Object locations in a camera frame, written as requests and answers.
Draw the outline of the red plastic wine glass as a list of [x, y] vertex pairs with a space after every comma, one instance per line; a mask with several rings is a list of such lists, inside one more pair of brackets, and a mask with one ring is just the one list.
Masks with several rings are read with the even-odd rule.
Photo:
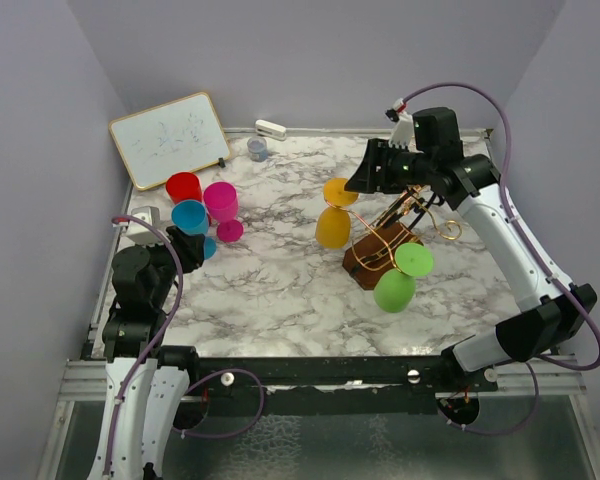
[[173, 207], [184, 200], [197, 200], [203, 204], [199, 178], [191, 172], [180, 172], [172, 175], [167, 180], [166, 192], [173, 203]]

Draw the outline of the yellow plastic wine glass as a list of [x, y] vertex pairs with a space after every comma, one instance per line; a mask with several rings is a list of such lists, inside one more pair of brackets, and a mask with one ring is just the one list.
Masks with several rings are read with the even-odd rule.
[[345, 189], [346, 178], [333, 178], [323, 187], [327, 208], [318, 218], [315, 239], [325, 248], [340, 249], [349, 241], [351, 220], [346, 208], [355, 203], [358, 193]]

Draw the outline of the blue plastic wine glass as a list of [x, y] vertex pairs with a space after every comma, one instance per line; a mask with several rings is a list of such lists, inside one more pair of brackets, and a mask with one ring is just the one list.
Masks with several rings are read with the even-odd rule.
[[184, 200], [176, 204], [171, 211], [171, 220], [183, 233], [191, 236], [201, 234], [204, 236], [204, 259], [211, 259], [217, 246], [213, 238], [208, 235], [209, 217], [205, 206], [197, 200]]

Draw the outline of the magenta plastic wine glass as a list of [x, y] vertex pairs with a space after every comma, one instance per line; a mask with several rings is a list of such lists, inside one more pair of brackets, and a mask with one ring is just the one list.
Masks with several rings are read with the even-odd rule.
[[237, 242], [244, 233], [244, 227], [237, 219], [239, 201], [236, 188], [228, 182], [214, 182], [204, 190], [203, 202], [209, 215], [218, 223], [218, 239], [224, 243]]

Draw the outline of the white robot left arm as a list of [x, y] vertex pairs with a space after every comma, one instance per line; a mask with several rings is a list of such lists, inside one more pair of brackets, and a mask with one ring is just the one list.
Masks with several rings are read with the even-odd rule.
[[114, 303], [102, 333], [106, 398], [91, 479], [160, 479], [181, 398], [200, 385], [192, 347], [163, 345], [171, 290], [204, 262], [201, 234], [177, 227], [162, 245], [124, 248], [112, 260]]

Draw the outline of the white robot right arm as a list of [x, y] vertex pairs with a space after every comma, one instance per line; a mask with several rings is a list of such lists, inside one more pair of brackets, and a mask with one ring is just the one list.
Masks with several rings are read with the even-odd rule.
[[502, 189], [492, 161], [465, 155], [453, 110], [420, 110], [413, 123], [415, 151], [369, 140], [345, 188], [398, 194], [415, 185], [430, 187], [478, 234], [504, 274], [519, 314], [444, 352], [450, 360], [439, 367], [441, 383], [461, 391], [477, 370], [508, 360], [524, 362], [571, 339], [597, 295], [590, 285], [575, 284], [539, 245]]

